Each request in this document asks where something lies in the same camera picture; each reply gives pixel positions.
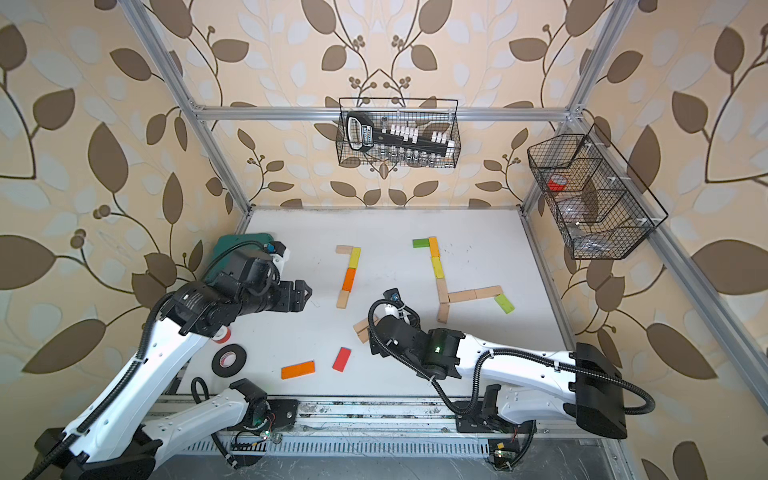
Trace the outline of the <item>orange block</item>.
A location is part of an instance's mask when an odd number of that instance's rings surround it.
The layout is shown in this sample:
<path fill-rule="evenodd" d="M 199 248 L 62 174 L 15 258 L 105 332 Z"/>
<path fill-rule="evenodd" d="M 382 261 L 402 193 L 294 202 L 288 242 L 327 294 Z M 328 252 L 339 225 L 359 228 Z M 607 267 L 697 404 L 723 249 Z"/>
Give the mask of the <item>orange block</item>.
<path fill-rule="evenodd" d="M 314 361 L 302 362 L 295 365 L 283 367 L 281 369 L 281 379 L 290 380 L 307 375 L 314 374 L 316 371 L 316 365 Z"/>
<path fill-rule="evenodd" d="M 352 287 L 354 284 L 354 279 L 356 275 L 356 269 L 355 268 L 348 268 L 345 274 L 342 290 L 346 292 L 351 292 Z"/>

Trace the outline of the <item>red block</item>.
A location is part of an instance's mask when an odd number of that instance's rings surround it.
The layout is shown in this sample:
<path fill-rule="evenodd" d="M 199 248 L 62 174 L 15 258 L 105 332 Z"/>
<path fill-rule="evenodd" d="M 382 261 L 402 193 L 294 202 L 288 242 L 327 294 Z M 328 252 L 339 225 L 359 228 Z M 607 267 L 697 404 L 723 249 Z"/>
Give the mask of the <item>red block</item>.
<path fill-rule="evenodd" d="M 344 372 L 351 357 L 351 353 L 352 351 L 349 348 L 342 347 L 334 360 L 332 369 L 337 372 Z"/>

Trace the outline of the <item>yellow block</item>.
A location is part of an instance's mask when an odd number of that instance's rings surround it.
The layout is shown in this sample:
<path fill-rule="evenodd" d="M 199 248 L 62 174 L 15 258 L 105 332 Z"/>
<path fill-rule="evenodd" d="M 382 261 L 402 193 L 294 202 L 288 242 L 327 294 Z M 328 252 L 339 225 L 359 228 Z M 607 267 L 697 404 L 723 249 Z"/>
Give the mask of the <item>yellow block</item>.
<path fill-rule="evenodd" d="M 352 249 L 352 253 L 350 254 L 348 267 L 352 269 L 356 269 L 359 264 L 360 256 L 361 256 L 361 249 L 359 247 L 354 247 Z"/>
<path fill-rule="evenodd" d="M 444 279 L 444 270 L 441 259 L 439 257 L 431 258 L 432 268 L 436 279 Z"/>

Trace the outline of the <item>orange-yellow block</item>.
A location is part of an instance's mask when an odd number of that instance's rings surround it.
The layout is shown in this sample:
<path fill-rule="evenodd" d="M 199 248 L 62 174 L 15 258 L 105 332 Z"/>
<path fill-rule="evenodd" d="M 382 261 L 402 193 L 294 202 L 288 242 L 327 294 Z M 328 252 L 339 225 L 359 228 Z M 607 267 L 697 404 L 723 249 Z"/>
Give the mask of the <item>orange-yellow block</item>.
<path fill-rule="evenodd" d="M 439 258 L 440 257 L 440 249 L 439 249 L 437 238 L 436 237 L 429 237 L 428 238 L 428 242 L 429 242 L 429 249 L 430 249 L 431 257 L 432 258 Z"/>

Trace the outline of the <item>light green block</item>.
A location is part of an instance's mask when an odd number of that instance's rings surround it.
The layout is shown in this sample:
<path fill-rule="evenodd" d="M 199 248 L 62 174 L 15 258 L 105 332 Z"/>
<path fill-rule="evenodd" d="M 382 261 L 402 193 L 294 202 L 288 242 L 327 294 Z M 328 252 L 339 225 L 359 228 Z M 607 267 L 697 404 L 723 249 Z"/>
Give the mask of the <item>light green block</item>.
<path fill-rule="evenodd" d="M 515 310 L 513 303 L 504 294 L 496 295 L 494 300 L 505 314 L 510 314 Z"/>

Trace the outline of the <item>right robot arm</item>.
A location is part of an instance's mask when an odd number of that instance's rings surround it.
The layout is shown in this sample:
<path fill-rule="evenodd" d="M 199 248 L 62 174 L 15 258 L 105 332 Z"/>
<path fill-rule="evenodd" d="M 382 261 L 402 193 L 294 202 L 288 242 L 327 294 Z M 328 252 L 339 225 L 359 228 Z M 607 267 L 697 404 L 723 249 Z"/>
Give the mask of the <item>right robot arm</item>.
<path fill-rule="evenodd" d="M 653 396 L 623 379 L 596 347 L 542 351 L 493 343 L 447 328 L 424 331 L 397 289 L 368 309 L 370 351 L 426 381 L 456 416 L 475 411 L 508 424 L 573 421 L 590 434 L 623 440 L 630 416 L 655 410 Z"/>

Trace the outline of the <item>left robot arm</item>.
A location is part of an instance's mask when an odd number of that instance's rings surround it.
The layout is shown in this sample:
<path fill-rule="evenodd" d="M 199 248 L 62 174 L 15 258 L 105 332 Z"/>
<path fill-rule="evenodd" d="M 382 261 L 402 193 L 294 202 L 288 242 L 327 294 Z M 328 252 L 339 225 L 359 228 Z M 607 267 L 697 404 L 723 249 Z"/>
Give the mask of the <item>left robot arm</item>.
<path fill-rule="evenodd" d="M 216 256 L 202 280 L 164 294 L 148 314 L 137 352 L 108 387 L 66 427 L 36 440 L 40 457 L 27 478 L 57 468 L 62 479 L 147 479 L 205 436 L 267 421 L 268 395 L 247 379 L 163 420 L 145 416 L 180 369 L 238 317 L 304 309 L 312 290 L 303 280 L 282 279 L 288 257 L 279 241 L 246 239 Z"/>

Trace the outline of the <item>green plastic tool case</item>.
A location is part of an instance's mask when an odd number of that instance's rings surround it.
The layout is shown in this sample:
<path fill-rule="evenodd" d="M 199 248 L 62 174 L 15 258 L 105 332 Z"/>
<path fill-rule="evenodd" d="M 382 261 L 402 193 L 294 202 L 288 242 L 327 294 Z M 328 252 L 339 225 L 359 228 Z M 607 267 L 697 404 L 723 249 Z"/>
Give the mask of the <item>green plastic tool case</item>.
<path fill-rule="evenodd" d="M 213 257 L 202 273 L 202 280 L 212 281 L 216 273 L 221 271 L 226 265 L 225 258 L 230 255 L 236 247 L 255 249 L 256 244 L 265 245 L 274 240 L 269 233 L 251 233 L 242 235 L 225 235 L 218 239 L 213 250 Z"/>

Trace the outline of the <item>red white tape roll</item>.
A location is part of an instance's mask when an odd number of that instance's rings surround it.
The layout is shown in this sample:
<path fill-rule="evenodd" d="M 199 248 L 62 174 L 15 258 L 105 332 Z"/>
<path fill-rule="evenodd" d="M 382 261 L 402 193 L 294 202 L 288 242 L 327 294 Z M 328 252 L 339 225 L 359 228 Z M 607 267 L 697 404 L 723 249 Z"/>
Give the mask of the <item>red white tape roll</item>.
<path fill-rule="evenodd" d="M 222 326 L 218 332 L 212 337 L 212 340 L 217 344 L 225 344 L 229 341 L 231 338 L 231 330 L 226 327 Z"/>

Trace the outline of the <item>black tape roll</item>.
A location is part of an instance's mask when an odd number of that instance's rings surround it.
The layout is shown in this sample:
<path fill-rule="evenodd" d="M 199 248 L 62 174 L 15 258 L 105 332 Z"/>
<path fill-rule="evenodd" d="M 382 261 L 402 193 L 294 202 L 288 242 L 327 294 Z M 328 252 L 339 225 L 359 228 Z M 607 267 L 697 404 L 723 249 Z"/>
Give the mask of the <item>black tape roll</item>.
<path fill-rule="evenodd" d="M 211 370 L 221 378 L 231 378 L 242 371 L 247 362 L 247 352 L 238 344 L 221 348 L 212 358 Z"/>

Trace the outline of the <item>black socket holder tool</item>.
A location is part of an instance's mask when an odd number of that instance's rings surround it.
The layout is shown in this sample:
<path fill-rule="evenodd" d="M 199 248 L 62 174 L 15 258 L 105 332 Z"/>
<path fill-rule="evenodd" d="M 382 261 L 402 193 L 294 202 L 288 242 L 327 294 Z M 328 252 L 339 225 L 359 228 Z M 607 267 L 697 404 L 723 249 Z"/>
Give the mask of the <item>black socket holder tool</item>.
<path fill-rule="evenodd" d="M 362 111 L 349 112 L 342 125 L 345 145 L 363 154 L 381 157 L 404 149 L 447 157 L 459 149 L 458 141 L 448 130 L 419 129 L 407 122 L 392 123 L 386 117 Z"/>

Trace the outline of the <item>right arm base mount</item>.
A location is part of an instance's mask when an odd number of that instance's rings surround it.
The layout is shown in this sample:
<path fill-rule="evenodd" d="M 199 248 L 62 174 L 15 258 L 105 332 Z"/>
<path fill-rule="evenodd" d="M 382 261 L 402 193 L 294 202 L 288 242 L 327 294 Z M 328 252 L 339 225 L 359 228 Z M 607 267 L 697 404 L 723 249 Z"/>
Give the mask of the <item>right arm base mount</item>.
<path fill-rule="evenodd" d="M 484 408 L 482 402 L 478 402 L 469 413 L 457 415 L 455 426 L 457 432 L 462 434 L 498 433 L 512 435 L 517 433 L 527 435 L 530 432 L 537 431 L 533 421 L 527 421 L 522 424 L 509 422 L 497 414 L 495 407 Z"/>

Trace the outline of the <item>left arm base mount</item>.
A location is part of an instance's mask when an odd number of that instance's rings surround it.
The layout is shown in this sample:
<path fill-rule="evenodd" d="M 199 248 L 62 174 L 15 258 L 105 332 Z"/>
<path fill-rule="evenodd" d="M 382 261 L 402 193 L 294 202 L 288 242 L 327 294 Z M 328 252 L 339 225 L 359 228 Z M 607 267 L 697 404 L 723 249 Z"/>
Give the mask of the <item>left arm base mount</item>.
<path fill-rule="evenodd" d="M 227 427 L 226 432 L 262 432 L 274 429 L 287 429 L 295 425 L 298 419 L 299 401 L 270 397 L 249 405 L 242 420 Z"/>

